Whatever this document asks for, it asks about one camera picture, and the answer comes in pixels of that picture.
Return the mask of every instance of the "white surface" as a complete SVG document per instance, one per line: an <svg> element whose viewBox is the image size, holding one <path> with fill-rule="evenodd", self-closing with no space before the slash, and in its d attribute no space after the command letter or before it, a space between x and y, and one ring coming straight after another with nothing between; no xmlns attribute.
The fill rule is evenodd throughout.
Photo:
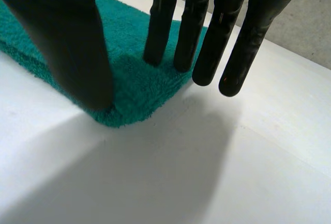
<svg viewBox="0 0 331 224"><path fill-rule="evenodd" d="M331 71L265 41L223 97L237 33L212 85L120 129L0 53L0 223L331 223Z"/></svg>

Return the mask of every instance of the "teal towel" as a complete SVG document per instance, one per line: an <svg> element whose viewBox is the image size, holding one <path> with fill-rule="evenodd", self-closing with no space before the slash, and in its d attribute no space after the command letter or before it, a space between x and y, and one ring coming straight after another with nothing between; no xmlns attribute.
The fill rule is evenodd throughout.
<svg viewBox="0 0 331 224"><path fill-rule="evenodd" d="M96 3L114 75L115 108L110 112L85 111L110 127L143 121L191 78L192 71L179 73L173 67L180 22L173 21L163 62L154 68L142 60L149 15L117 0L96 0ZM1 0L0 23L0 50L77 103L54 82L41 54ZM196 54L205 32L204 28Z"/></svg>

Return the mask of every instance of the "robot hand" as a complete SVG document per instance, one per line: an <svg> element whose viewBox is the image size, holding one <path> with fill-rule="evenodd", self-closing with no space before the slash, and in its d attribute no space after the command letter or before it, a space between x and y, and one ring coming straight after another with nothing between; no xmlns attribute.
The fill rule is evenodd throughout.
<svg viewBox="0 0 331 224"><path fill-rule="evenodd" d="M200 86L211 83L228 43L244 0L214 0L214 12L205 35L192 78ZM235 96L241 89L259 47L272 24L291 0L249 0L248 11L219 82L225 96ZM186 0L174 67L180 72L191 69L209 0ZM176 0L154 0L151 8L144 60L160 64L167 45Z"/></svg>

